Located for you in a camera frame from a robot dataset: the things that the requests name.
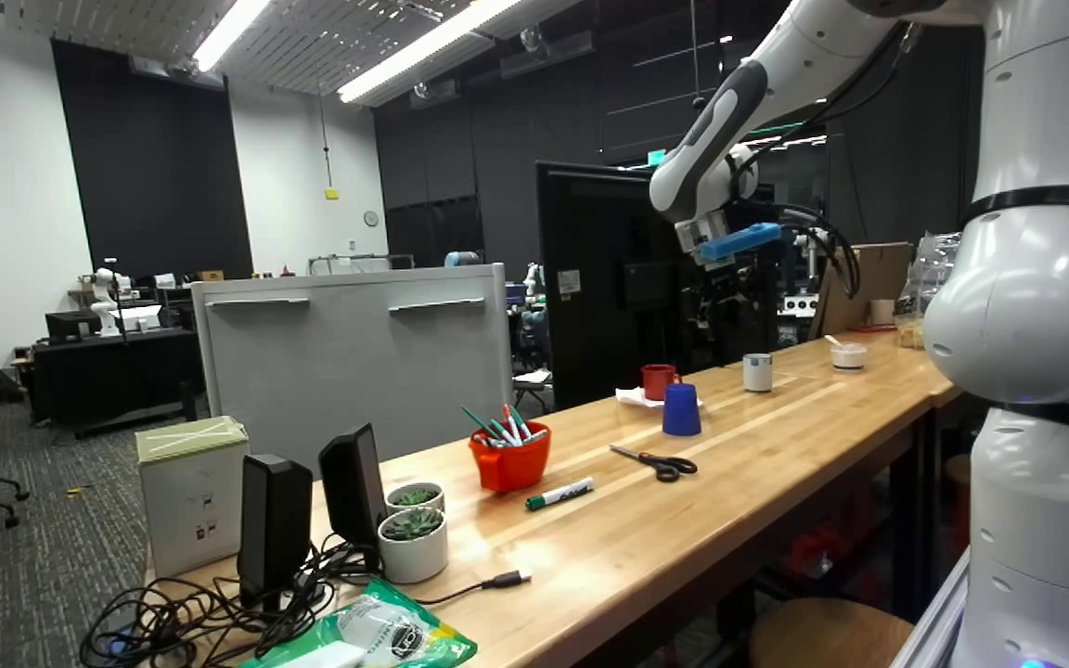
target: computer monitor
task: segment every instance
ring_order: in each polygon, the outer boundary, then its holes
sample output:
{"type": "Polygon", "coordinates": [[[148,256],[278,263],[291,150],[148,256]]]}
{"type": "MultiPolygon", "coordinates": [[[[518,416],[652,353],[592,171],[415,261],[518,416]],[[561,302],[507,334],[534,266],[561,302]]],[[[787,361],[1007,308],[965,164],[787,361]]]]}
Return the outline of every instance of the computer monitor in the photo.
{"type": "Polygon", "coordinates": [[[96,311],[46,311],[47,323],[47,343],[53,345],[72,345],[72,343],[84,343],[99,332],[99,314],[96,311]]]}

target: black wall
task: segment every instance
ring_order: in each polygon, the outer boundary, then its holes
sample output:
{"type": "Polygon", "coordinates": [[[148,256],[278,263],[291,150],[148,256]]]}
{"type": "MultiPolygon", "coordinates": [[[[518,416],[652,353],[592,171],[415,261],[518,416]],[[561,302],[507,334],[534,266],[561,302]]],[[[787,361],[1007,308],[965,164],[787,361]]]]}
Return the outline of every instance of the black wall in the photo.
{"type": "MultiPolygon", "coordinates": [[[[592,53],[522,78],[497,78],[497,57],[455,74],[455,96],[435,109],[378,110],[387,207],[480,196],[485,261],[507,279],[539,249],[534,164],[643,164],[674,146],[710,93],[782,13],[778,0],[583,0],[561,34],[592,31],[592,53]]],[[[852,241],[950,232],[969,196],[980,118],[980,34],[924,34],[899,81],[870,109],[830,123],[829,206],[852,241]]]]}
{"type": "Polygon", "coordinates": [[[250,276],[225,88],[130,72],[127,57],[53,44],[93,266],[250,276]]]}

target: pen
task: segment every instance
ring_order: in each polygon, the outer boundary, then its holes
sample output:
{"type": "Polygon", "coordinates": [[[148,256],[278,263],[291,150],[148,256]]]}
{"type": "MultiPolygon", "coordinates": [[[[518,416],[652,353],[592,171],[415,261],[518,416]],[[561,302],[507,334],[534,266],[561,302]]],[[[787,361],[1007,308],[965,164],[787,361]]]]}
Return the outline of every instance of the pen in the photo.
{"type": "Polygon", "coordinates": [[[555,486],[555,489],[547,489],[539,498],[527,498],[527,512],[542,512],[550,504],[564,504],[564,500],[583,498],[591,489],[592,489],[592,480],[574,480],[568,486],[555,486]]]}

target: white bowl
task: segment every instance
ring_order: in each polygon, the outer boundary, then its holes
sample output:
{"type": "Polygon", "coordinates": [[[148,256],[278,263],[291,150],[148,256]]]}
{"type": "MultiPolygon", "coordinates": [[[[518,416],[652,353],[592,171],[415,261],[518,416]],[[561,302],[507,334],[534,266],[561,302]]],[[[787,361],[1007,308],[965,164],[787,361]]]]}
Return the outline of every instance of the white bowl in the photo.
{"type": "Polygon", "coordinates": [[[856,371],[866,369],[870,345],[839,343],[830,345],[830,369],[856,371]]]}

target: white cup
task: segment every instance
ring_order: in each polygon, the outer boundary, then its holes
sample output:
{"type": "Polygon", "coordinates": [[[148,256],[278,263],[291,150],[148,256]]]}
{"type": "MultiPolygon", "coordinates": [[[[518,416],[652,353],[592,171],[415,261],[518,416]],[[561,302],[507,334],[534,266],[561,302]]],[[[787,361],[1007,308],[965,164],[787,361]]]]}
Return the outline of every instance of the white cup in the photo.
{"type": "Polygon", "coordinates": [[[870,302],[870,323],[891,327],[893,323],[893,302],[870,302]]]}
{"type": "Polygon", "coordinates": [[[773,357],[769,353],[746,353],[743,357],[743,387],[746,387],[746,392],[769,392],[773,389],[773,357]]]}

